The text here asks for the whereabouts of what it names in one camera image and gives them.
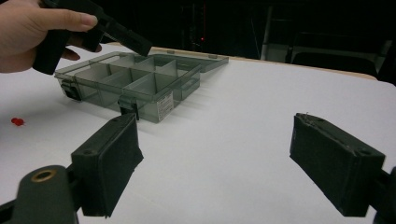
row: small red object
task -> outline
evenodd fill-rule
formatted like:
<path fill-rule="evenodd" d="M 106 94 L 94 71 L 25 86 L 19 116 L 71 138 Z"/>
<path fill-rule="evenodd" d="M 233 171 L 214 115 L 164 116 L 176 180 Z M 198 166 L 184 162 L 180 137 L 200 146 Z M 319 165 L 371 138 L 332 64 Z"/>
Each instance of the small red object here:
<path fill-rule="evenodd" d="M 13 118 L 11 120 L 11 122 L 17 126 L 21 126 L 24 124 L 24 120 L 23 119 L 18 119 L 18 118 Z"/>

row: hand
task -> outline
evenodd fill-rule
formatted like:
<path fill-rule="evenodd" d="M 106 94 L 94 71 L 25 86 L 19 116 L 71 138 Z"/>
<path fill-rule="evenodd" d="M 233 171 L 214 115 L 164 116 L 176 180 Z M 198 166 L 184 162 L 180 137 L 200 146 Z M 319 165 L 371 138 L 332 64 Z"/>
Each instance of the hand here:
<path fill-rule="evenodd" d="M 41 8 L 39 0 L 8 0 L 0 5 L 0 73 L 31 68 L 36 47 L 44 40 L 48 30 L 86 32 L 96 24 L 97 19 L 92 15 Z M 81 40 L 73 36 L 69 44 L 80 47 Z M 65 50 L 63 57 L 79 59 L 70 49 Z"/>

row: black handheld device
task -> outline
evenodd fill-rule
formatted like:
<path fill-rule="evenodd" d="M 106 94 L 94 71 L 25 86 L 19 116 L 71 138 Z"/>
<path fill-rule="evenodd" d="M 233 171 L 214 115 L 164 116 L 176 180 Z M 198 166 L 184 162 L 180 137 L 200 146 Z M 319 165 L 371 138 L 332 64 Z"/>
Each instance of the black handheld device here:
<path fill-rule="evenodd" d="M 46 7 L 65 8 L 94 15 L 98 24 L 87 33 L 78 33 L 82 36 L 82 46 L 95 51 L 102 37 L 106 35 L 114 41 L 134 52 L 147 56 L 152 43 L 141 35 L 128 30 L 107 16 L 103 9 L 90 0 L 43 0 Z M 64 47 L 72 32 L 67 30 L 50 30 L 44 41 L 38 46 L 33 68 L 41 73 L 52 75 L 62 57 Z"/>

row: clear plastic organizer box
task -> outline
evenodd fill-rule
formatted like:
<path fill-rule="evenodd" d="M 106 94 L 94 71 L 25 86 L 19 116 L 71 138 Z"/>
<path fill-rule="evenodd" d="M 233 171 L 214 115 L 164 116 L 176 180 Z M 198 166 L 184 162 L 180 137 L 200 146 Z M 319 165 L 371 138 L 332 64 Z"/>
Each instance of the clear plastic organizer box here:
<path fill-rule="evenodd" d="M 168 51 L 148 57 L 112 52 L 55 72 L 66 96 L 161 121 L 200 86 L 205 73 L 228 62 L 217 55 Z"/>

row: white table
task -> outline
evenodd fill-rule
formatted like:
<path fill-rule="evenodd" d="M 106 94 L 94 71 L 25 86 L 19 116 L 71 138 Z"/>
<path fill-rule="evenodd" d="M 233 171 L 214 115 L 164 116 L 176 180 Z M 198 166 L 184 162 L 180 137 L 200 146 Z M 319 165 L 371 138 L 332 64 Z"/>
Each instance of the white table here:
<path fill-rule="evenodd" d="M 103 54 L 129 51 L 104 45 Z M 98 54 L 79 50 L 82 61 Z M 73 64 L 61 60 L 60 67 Z M 0 75 L 0 203 L 19 181 L 70 153 L 117 112 L 77 103 L 56 78 L 29 70 Z M 396 165 L 396 88 L 285 64 L 230 60 L 158 124 L 137 123 L 145 159 L 111 218 L 80 223 L 372 223 L 342 217 L 290 159 L 293 116 L 309 113 L 355 135 Z M 25 120 L 17 127 L 11 119 Z"/>

